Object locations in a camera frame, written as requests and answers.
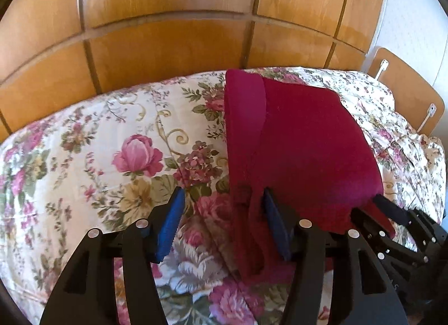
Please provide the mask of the wooden wardrobe doors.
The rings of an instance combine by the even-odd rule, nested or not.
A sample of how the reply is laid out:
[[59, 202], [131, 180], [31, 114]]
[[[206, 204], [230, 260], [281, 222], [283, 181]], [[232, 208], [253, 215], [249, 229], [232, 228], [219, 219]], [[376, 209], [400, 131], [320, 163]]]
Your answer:
[[200, 71], [359, 69], [383, 0], [12, 0], [1, 136], [96, 95]]

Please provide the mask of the floral bed quilt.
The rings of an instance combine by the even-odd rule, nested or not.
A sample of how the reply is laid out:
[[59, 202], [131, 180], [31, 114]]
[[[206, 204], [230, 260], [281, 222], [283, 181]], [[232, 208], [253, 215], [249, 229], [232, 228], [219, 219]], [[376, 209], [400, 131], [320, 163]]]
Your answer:
[[[334, 90], [361, 126], [385, 196], [441, 223], [442, 142], [394, 111], [393, 93], [362, 72], [253, 69]], [[169, 324], [278, 324], [287, 285], [243, 285], [230, 236], [225, 72], [118, 90], [28, 125], [1, 145], [1, 281], [31, 324], [93, 227], [125, 229], [187, 188], [173, 248], [153, 265]]]

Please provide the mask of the dark red sweater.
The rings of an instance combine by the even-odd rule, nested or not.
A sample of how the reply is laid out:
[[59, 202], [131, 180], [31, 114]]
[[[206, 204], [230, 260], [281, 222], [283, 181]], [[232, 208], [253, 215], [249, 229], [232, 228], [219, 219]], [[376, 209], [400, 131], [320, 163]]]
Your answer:
[[293, 273], [270, 233], [265, 189], [322, 230], [344, 233], [360, 207], [394, 234], [373, 202], [384, 191], [377, 161], [336, 92], [233, 69], [224, 107], [235, 260], [245, 282], [284, 282]]

